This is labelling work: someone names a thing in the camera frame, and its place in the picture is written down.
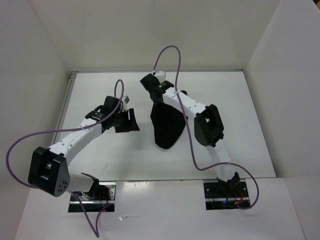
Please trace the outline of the black skirt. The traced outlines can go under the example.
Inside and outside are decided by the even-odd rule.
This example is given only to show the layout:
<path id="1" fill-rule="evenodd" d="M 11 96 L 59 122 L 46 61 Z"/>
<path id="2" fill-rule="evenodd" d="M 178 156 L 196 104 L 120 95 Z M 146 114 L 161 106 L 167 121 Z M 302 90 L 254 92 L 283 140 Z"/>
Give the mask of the black skirt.
<path id="1" fill-rule="evenodd" d="M 165 150 L 177 142 L 186 126 L 183 113 L 164 103 L 153 104 L 150 119 L 155 144 Z"/>

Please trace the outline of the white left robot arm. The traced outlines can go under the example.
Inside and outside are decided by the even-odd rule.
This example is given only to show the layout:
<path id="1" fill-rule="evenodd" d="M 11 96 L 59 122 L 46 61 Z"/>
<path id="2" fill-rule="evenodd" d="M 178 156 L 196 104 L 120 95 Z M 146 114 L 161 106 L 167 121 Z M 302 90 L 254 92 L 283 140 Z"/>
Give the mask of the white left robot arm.
<path id="1" fill-rule="evenodd" d="M 69 133 L 47 148 L 36 148 L 32 154 L 28 183 L 54 197 L 64 192 L 77 192 L 88 200 L 96 199 L 103 190 L 99 179 L 83 172 L 70 175 L 69 165 L 106 130 L 114 128 L 116 133 L 139 131 L 134 109 L 127 107 L 129 101 L 128 96 L 107 96 L 102 105 L 85 116 L 78 131 Z"/>

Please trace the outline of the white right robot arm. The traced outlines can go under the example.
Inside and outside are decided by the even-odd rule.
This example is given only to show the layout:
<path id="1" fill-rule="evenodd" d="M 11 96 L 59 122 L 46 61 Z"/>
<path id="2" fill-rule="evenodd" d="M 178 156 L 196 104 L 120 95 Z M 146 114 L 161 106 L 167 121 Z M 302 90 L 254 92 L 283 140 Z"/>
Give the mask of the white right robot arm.
<path id="1" fill-rule="evenodd" d="M 154 131 L 154 142 L 162 149 L 171 148 L 193 123 L 194 139 L 204 146 L 211 159 L 220 166 L 216 169 L 219 191 L 229 197 L 237 190 L 239 174 L 230 164 L 230 157 L 224 145 L 224 125 L 218 108 L 214 104 L 204 105 L 193 100 L 185 91 L 164 80 L 165 73 L 149 73 L 140 83 L 153 102 L 150 118 Z"/>

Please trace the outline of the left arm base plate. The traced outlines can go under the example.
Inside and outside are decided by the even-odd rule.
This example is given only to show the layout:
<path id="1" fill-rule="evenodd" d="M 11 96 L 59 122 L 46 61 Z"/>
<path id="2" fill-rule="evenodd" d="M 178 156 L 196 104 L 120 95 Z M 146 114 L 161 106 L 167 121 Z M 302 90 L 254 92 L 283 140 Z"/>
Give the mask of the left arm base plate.
<path id="1" fill-rule="evenodd" d="M 76 196 L 73 194 L 70 196 L 68 212 L 83 212 L 79 199 L 81 200 L 85 211 L 88 213 L 98 213 L 101 210 L 108 213 L 114 212 L 116 188 L 116 182 L 103 181 L 99 183 L 99 190 L 95 196 L 89 196 L 84 192 L 77 191 Z"/>

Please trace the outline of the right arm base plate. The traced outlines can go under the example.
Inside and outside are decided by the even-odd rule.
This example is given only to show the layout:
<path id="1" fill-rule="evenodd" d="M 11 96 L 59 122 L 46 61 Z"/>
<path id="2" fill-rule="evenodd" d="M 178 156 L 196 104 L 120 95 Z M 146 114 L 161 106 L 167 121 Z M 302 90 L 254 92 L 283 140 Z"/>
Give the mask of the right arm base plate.
<path id="1" fill-rule="evenodd" d="M 238 204 L 242 208 L 251 205 L 245 181 L 240 181 L 228 196 L 223 193 L 222 184 L 217 181 L 204 181 L 203 188 L 207 211 L 238 209 Z"/>

